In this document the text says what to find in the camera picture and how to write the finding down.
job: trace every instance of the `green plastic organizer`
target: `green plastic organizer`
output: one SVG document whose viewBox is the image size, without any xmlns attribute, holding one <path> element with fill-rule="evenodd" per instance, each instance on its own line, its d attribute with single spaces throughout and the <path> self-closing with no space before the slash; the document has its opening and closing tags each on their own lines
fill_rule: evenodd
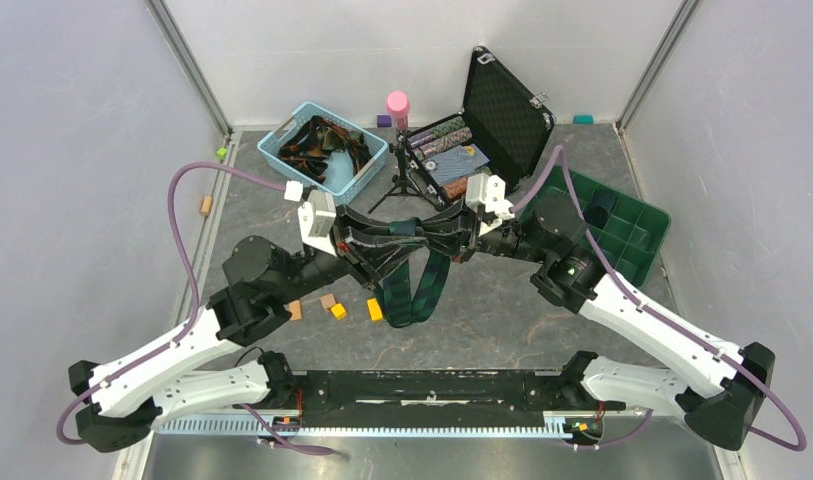
<svg viewBox="0 0 813 480">
<path fill-rule="evenodd" d="M 662 241 L 671 225 L 671 217 L 653 205 L 625 195 L 573 170 L 571 181 L 574 183 L 574 191 L 583 211 L 595 192 L 609 190 L 615 193 L 618 201 L 604 228 L 601 230 L 589 225 L 589 229 L 612 266 L 634 286 L 641 287 L 647 280 L 656 255 L 662 247 Z M 554 167 L 550 172 L 534 200 L 544 195 L 568 195 L 560 167 Z M 587 240 L 583 239 L 582 244 L 592 251 Z"/>
</svg>

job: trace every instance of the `fabric strap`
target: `fabric strap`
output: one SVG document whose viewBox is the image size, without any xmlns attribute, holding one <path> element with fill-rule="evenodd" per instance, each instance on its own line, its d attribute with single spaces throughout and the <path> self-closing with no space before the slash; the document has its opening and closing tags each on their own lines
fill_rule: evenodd
<svg viewBox="0 0 813 480">
<path fill-rule="evenodd" d="M 353 160 L 353 174 L 371 160 L 371 153 L 361 132 L 351 132 L 332 121 L 313 115 L 297 133 L 279 149 L 279 158 L 318 183 L 326 179 L 326 161 L 333 151 L 346 151 Z"/>
<path fill-rule="evenodd" d="M 391 222 L 389 233 L 414 236 L 419 223 L 417 218 Z M 430 318 L 441 299 L 449 271 L 450 257 L 431 251 L 413 298 L 409 262 L 397 267 L 383 280 L 382 288 L 378 285 L 374 292 L 389 325 L 402 328 Z"/>
</svg>

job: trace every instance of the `purple block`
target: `purple block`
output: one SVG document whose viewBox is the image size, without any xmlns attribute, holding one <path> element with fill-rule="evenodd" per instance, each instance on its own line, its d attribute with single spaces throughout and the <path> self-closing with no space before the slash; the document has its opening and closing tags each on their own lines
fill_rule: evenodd
<svg viewBox="0 0 813 480">
<path fill-rule="evenodd" d="M 391 126 L 391 117 L 389 115 L 377 115 L 377 128 L 385 128 Z"/>
</svg>

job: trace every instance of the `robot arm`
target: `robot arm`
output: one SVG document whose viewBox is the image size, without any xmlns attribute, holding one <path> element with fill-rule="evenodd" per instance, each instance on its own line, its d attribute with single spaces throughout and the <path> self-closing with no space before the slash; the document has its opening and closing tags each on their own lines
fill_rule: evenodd
<svg viewBox="0 0 813 480">
<path fill-rule="evenodd" d="M 740 349 L 634 291 L 643 305 L 668 315 L 719 351 L 696 346 L 636 308 L 597 259 L 579 246 L 586 226 L 567 199 L 539 200 L 527 218 L 513 219 L 503 190 L 497 177 L 469 181 L 464 202 L 423 220 L 413 235 L 393 234 L 388 224 L 347 207 L 336 208 L 327 194 L 309 192 L 298 209 L 304 250 L 290 254 L 256 236 L 239 242 L 223 265 L 229 287 L 210 298 L 189 337 L 112 384 L 101 385 L 76 415 L 80 437 L 100 451 L 112 451 L 188 413 L 237 403 L 284 406 L 296 385 L 281 354 L 269 352 L 257 362 L 226 371 L 188 373 L 276 330 L 289 318 L 286 303 L 345 275 L 373 288 L 426 246 L 457 262 L 485 253 L 540 264 L 530 280 L 546 300 L 615 330 L 669 367 L 623 365 L 581 352 L 563 371 L 574 396 L 682 415 L 701 437 L 738 449 L 763 396 L 720 362 L 720 355 L 726 353 L 768 382 L 773 353 L 759 344 Z M 112 371 L 171 342 L 181 328 L 107 364 L 75 364 L 69 372 L 72 390 L 78 395 L 102 383 Z"/>
</svg>

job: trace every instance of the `white wall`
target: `white wall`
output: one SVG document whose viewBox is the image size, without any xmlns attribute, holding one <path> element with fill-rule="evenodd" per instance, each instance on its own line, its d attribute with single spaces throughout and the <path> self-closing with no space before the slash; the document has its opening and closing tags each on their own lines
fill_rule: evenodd
<svg viewBox="0 0 813 480">
<path fill-rule="evenodd" d="M 615 120 L 680 0 L 167 0 L 230 122 L 276 125 L 311 100 L 360 124 L 393 89 L 413 123 L 462 106 L 489 47 L 560 121 Z"/>
<path fill-rule="evenodd" d="M 167 183 L 219 141 L 143 2 L 0 0 L 0 479 L 111 474 L 55 438 L 67 368 L 170 327 Z M 211 178 L 183 180 L 189 244 Z"/>
<path fill-rule="evenodd" d="M 813 2 L 707 0 L 627 132 L 687 318 L 777 354 L 810 446 L 752 436 L 755 479 L 813 478 Z M 770 402 L 756 426 L 793 441 Z"/>
</svg>

